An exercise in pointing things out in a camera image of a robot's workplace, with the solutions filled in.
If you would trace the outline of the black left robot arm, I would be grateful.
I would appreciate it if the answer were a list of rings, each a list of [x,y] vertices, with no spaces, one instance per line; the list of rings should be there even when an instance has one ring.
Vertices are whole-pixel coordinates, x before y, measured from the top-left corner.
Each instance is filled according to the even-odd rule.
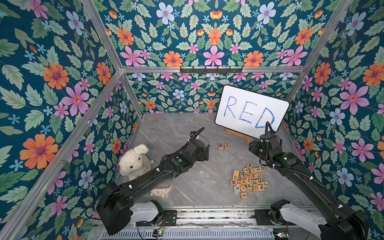
[[[144,175],[121,185],[108,184],[96,207],[108,234],[120,232],[129,223],[158,224],[164,215],[161,205],[157,201],[137,204],[136,200],[163,182],[186,173],[195,162],[207,161],[209,147],[200,140],[190,140],[178,151],[164,155],[160,164]]]

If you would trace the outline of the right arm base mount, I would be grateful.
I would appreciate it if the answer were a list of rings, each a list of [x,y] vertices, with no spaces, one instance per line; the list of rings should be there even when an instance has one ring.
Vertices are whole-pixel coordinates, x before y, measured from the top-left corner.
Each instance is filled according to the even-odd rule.
[[[276,226],[287,224],[288,222],[284,220],[280,210],[283,208],[283,206],[290,203],[290,201],[282,199],[271,204],[271,209],[267,212],[263,212],[263,210],[254,210],[253,218],[256,220],[269,220],[273,225]]]

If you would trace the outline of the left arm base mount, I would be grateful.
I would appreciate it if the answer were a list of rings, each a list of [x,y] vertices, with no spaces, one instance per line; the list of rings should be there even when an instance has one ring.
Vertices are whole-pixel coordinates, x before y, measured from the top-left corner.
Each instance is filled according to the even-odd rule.
[[[139,221],[135,222],[138,227],[174,227],[178,211],[165,210],[158,201],[151,200],[145,204],[139,204],[138,216]]]

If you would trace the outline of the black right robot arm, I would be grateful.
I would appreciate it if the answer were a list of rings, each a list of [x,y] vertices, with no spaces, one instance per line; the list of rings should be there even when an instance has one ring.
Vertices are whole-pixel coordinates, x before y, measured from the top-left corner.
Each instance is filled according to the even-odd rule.
[[[270,219],[274,224],[292,223],[321,240],[366,240],[369,217],[364,211],[354,211],[337,199],[331,191],[307,172],[302,160],[285,153],[282,139],[266,122],[265,133],[249,144],[249,151],[266,166],[278,171],[294,183],[319,210],[320,215],[304,211],[287,200],[271,205]]]

